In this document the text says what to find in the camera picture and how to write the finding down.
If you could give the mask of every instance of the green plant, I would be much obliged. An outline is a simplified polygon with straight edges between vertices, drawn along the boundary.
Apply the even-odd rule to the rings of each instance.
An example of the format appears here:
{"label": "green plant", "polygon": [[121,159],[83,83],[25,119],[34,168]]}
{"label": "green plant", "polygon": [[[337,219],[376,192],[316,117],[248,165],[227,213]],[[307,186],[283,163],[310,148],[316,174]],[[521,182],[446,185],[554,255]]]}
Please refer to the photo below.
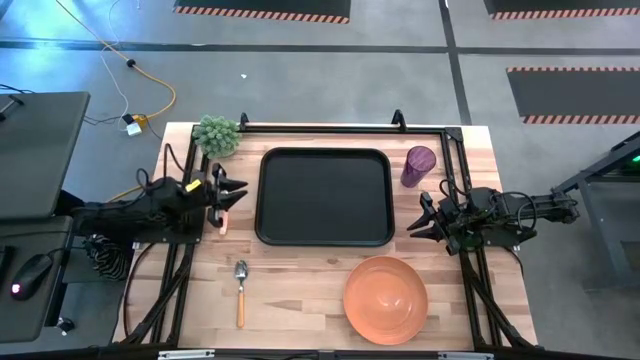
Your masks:
{"label": "green plant", "polygon": [[233,154],[240,140],[239,127],[235,121],[226,120],[222,116],[205,115],[200,125],[193,129],[195,142],[202,149],[202,153],[209,159],[225,157]]}

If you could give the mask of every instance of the butcher block tabletop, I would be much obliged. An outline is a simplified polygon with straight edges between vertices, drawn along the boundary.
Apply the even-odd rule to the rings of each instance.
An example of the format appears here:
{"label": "butcher block tabletop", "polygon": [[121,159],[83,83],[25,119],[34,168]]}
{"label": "butcher block tabletop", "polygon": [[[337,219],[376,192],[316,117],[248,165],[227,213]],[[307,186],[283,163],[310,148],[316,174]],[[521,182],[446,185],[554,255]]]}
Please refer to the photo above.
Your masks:
{"label": "butcher block tabletop", "polygon": [[[169,123],[164,143],[170,143],[178,160],[186,160],[193,123]],[[471,181],[474,187],[501,190],[500,177],[484,126],[462,127]],[[408,189],[400,183],[407,151],[413,146],[431,148],[436,167]],[[391,163],[395,236],[378,248],[274,247],[262,243],[254,231],[260,162],[275,147],[375,148]],[[459,162],[451,146],[455,172]],[[155,174],[162,175],[162,154]],[[251,349],[335,350],[469,350],[471,332],[462,286],[460,262],[445,251],[444,242],[412,239],[405,229],[420,215],[419,194],[428,191],[434,203],[443,195],[444,179],[440,139],[436,135],[361,134],[244,134],[237,152],[217,159],[229,178],[249,183],[247,196],[229,212],[226,235],[206,223],[196,246],[182,320],[180,347]],[[180,170],[168,160],[168,174],[181,179]],[[128,299],[129,327],[133,329],[158,296],[168,246],[158,244],[142,260],[131,283]],[[525,339],[536,342],[522,273],[512,254],[487,248],[489,273],[495,299]],[[427,289],[427,321],[417,336],[397,346],[375,345],[349,324],[342,294],[349,272],[362,260],[388,255],[411,265]],[[238,260],[249,265],[245,288],[245,326],[236,328],[238,281],[233,276]],[[170,303],[165,329],[171,321]],[[489,340],[486,310],[478,306],[483,335]],[[122,312],[114,341],[122,339]]]}

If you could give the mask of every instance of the metal spoon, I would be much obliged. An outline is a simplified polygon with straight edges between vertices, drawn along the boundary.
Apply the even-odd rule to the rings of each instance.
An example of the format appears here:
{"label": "metal spoon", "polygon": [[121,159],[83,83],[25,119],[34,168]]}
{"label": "metal spoon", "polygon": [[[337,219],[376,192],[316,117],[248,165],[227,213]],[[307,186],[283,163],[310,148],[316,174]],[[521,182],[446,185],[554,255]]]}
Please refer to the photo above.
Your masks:
{"label": "metal spoon", "polygon": [[238,323],[239,328],[244,327],[244,280],[249,276],[249,266],[244,260],[236,263],[235,277],[240,280],[240,288],[238,289]]}

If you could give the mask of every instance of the plastic cup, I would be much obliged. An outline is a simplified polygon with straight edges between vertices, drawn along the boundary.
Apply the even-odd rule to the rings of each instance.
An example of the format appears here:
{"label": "plastic cup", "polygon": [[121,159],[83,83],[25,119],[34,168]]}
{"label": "plastic cup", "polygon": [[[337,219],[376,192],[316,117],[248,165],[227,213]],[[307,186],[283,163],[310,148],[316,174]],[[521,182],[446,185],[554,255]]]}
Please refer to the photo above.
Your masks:
{"label": "plastic cup", "polygon": [[415,187],[435,166],[436,154],[431,149],[424,146],[413,147],[407,153],[400,182],[408,188]]}

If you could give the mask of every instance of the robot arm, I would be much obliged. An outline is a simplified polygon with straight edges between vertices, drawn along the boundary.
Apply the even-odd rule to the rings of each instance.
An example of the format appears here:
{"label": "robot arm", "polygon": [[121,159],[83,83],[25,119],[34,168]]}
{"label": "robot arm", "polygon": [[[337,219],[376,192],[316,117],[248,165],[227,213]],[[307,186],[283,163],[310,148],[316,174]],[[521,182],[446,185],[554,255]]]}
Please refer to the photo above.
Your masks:
{"label": "robot arm", "polygon": [[185,233],[191,225],[190,217],[203,208],[210,208],[208,221],[221,227],[222,211],[228,211],[247,194],[236,191],[247,183],[228,179],[220,164],[213,165],[213,177],[211,182],[202,172],[193,174],[194,180],[185,187],[165,177],[147,184],[135,200],[86,203],[72,211],[75,234],[131,239],[147,231]]}
{"label": "robot arm", "polygon": [[[422,193],[420,205],[424,214],[407,230],[425,227],[432,221],[433,225],[412,233],[411,237],[445,239],[447,252],[455,255],[461,249],[484,245],[516,246],[536,236],[538,219],[569,224],[579,216],[575,208],[577,202],[564,193],[528,196],[481,187],[464,195],[466,203],[457,205],[447,197],[439,202],[436,211],[429,193]],[[525,226],[523,220],[532,220],[532,223]]]}

